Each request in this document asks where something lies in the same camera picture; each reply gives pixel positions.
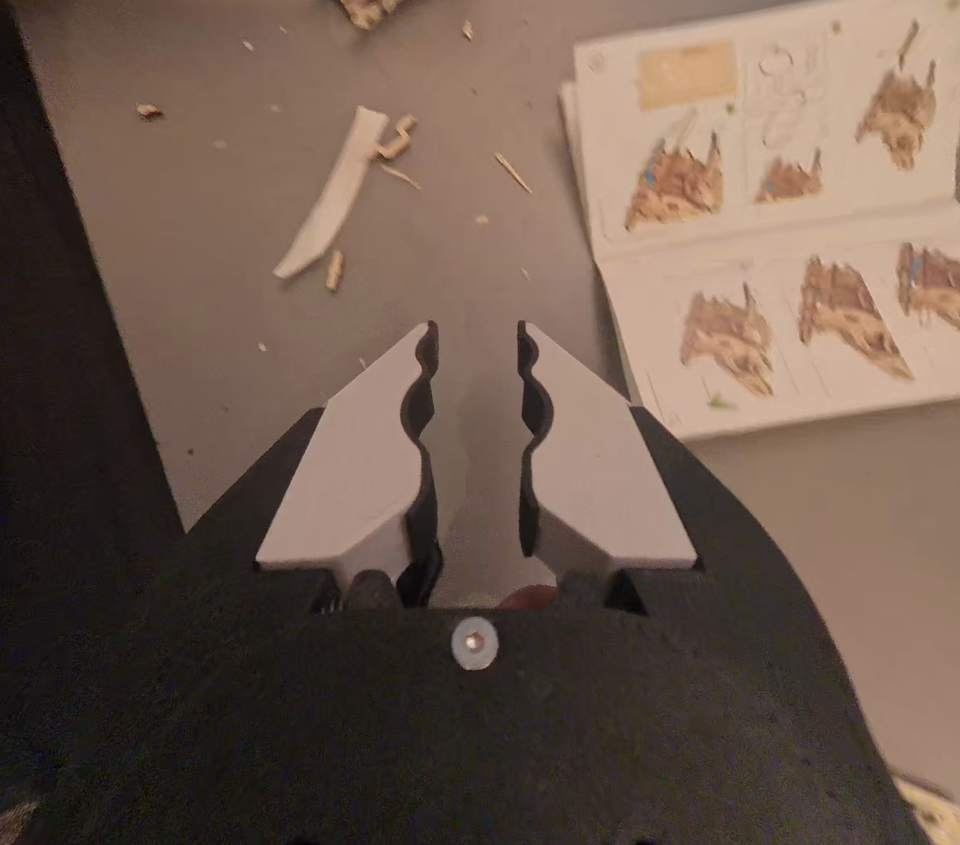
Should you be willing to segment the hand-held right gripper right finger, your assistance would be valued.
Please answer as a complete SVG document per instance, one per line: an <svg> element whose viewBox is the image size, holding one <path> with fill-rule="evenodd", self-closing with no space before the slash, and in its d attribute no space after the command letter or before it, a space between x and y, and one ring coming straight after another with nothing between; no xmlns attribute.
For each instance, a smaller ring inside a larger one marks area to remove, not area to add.
<svg viewBox="0 0 960 845"><path fill-rule="evenodd" d="M554 575L689 571L697 553L629 400L533 323L517 324L518 533Z"/></svg>

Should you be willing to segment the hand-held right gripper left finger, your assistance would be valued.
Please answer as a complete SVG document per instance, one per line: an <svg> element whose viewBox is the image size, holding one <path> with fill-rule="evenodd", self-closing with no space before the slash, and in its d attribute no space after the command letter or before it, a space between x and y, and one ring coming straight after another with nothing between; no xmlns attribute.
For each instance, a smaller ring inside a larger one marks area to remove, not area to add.
<svg viewBox="0 0 960 845"><path fill-rule="evenodd" d="M402 605L429 604L443 569L423 442L438 368L438 325L419 323L329 399L256 552L260 571L321 571L339 595L378 572Z"/></svg>

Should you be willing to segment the illustrated instruction booklet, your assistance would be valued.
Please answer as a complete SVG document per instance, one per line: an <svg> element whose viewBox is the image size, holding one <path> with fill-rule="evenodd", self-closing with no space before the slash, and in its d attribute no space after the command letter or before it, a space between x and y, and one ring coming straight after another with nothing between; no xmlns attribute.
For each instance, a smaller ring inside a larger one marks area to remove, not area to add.
<svg viewBox="0 0 960 845"><path fill-rule="evenodd" d="M574 50L636 404L701 439L958 399L958 0L808 0Z"/></svg>

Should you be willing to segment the white paper strip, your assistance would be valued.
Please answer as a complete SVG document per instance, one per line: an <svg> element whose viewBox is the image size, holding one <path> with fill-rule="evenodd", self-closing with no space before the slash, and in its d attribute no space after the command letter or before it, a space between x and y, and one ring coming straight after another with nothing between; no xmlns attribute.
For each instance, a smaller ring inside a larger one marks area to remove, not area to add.
<svg viewBox="0 0 960 845"><path fill-rule="evenodd" d="M318 200L272 275L285 282L306 271L329 251L349 217L367 177L389 116L356 107L350 129Z"/></svg>

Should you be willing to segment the zigzag wooden piece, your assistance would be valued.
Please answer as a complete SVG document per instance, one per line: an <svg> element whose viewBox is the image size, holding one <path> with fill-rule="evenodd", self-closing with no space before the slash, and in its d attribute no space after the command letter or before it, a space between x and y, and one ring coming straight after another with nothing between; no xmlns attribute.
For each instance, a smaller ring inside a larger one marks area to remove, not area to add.
<svg viewBox="0 0 960 845"><path fill-rule="evenodd" d="M394 161L411 145L411 133L416 129L418 119L414 114L405 114L393 124L394 134L373 149L371 157L382 162Z"/></svg>

